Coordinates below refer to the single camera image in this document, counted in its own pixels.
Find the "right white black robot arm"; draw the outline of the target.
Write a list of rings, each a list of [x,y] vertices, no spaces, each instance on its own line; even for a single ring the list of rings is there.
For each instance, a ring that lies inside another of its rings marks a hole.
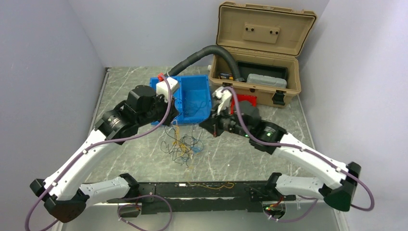
[[[305,145],[279,125],[263,120],[259,110],[248,101],[239,102],[242,119],[250,134],[262,142],[279,143],[267,146],[253,139],[249,143],[257,150],[270,155],[281,155],[312,174],[312,177],[291,177],[272,173],[265,186],[266,196],[276,200],[282,195],[297,194],[323,200],[330,207],[347,212],[357,188],[361,166],[355,162],[345,164],[316,152],[310,154]]]

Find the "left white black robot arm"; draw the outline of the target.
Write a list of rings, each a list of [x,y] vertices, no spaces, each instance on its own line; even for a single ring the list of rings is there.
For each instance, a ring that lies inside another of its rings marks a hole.
[[[179,84],[167,87],[164,82],[155,88],[138,85],[114,109],[103,114],[83,145],[56,172],[46,179],[30,184],[50,215],[63,223],[77,218],[87,207],[111,200],[134,201],[139,195],[139,183],[128,173],[98,182],[85,179],[108,154],[140,127],[153,122],[169,125],[179,114],[174,105],[174,93]]]

